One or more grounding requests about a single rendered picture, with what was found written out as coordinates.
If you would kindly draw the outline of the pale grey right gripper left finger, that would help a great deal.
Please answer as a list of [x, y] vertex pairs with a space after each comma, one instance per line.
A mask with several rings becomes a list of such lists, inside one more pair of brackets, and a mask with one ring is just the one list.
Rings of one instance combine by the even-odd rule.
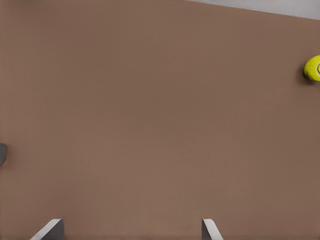
[[62, 218], [50, 220], [29, 240], [64, 240], [64, 220]]

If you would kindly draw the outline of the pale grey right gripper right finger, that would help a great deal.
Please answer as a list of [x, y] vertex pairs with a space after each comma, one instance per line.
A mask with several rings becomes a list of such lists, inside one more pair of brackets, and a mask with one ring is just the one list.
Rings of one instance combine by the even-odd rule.
[[203, 218], [201, 222], [201, 240], [223, 240], [215, 222], [210, 218]]

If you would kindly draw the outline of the yellow tennis ball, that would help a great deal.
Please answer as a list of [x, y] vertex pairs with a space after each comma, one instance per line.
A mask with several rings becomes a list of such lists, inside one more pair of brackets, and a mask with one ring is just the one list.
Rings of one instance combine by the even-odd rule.
[[313, 56], [306, 62], [303, 73], [309, 80], [320, 82], [320, 55]]

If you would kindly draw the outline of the dark grey rounded object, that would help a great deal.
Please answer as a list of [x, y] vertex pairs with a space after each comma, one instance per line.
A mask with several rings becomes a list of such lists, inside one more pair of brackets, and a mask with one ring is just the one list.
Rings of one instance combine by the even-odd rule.
[[5, 162], [6, 158], [7, 158], [7, 146], [0, 142], [0, 166]]

